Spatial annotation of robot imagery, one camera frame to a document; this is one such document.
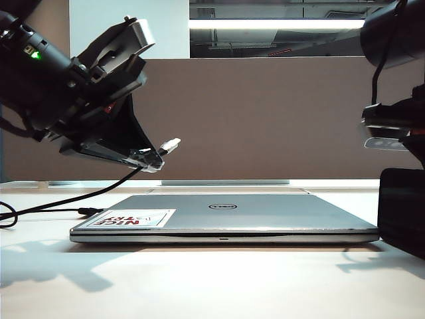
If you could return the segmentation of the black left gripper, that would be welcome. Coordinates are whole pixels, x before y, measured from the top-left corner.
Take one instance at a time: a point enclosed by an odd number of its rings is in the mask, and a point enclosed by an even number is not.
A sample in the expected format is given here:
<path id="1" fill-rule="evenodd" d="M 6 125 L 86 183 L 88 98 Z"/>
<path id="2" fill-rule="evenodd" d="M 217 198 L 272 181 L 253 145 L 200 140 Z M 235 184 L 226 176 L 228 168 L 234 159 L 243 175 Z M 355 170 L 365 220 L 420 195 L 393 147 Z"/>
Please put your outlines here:
<path id="1" fill-rule="evenodd" d="M 84 70 L 77 59 L 29 59 L 30 103 L 26 133 L 34 140 L 60 138 L 66 156 L 105 160 L 148 172 L 163 160 L 133 111 L 132 91 L 145 82 L 145 61 L 132 56 L 107 73 Z"/>

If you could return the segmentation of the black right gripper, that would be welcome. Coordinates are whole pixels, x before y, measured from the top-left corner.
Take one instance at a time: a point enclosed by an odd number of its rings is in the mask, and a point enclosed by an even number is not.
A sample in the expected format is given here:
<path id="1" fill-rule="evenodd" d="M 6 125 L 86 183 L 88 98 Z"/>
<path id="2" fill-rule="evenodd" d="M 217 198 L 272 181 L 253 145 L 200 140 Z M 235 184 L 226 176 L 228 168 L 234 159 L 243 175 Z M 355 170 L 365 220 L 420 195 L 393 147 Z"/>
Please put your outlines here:
<path id="1" fill-rule="evenodd" d="M 412 90 L 412 98 L 408 100 L 409 135 L 400 139 L 402 145 L 412 153 L 424 167 L 424 85 Z"/>

